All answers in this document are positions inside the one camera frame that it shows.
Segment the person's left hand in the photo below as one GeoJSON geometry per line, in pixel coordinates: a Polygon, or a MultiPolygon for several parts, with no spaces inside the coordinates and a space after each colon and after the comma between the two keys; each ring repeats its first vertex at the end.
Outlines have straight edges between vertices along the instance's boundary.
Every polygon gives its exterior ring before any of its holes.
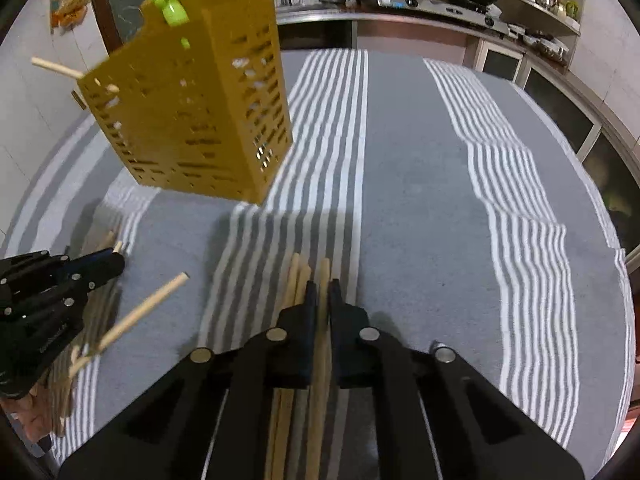
{"type": "Polygon", "coordinates": [[[2,396],[1,407],[6,414],[22,426],[27,440],[36,443],[48,434],[65,436],[65,409],[67,388],[54,384],[52,387],[36,382],[20,398],[2,396]]]}

